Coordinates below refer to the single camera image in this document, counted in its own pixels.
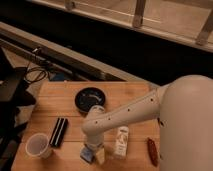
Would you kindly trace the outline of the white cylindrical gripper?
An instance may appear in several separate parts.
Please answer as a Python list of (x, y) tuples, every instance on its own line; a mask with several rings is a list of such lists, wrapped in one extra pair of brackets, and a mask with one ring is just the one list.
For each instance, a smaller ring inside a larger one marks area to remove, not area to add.
[[(97, 150), (103, 146), (104, 135), (86, 135), (85, 145), (91, 150)], [(102, 165), (105, 162), (105, 149), (101, 148), (95, 153), (95, 158), (97, 162)]]

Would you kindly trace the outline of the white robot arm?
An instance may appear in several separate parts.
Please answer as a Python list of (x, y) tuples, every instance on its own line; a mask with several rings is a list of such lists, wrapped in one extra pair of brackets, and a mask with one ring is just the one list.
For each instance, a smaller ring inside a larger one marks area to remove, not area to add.
[(110, 112), (93, 106), (82, 131), (95, 150), (113, 128), (157, 119), (160, 171), (213, 171), (213, 79), (182, 76)]

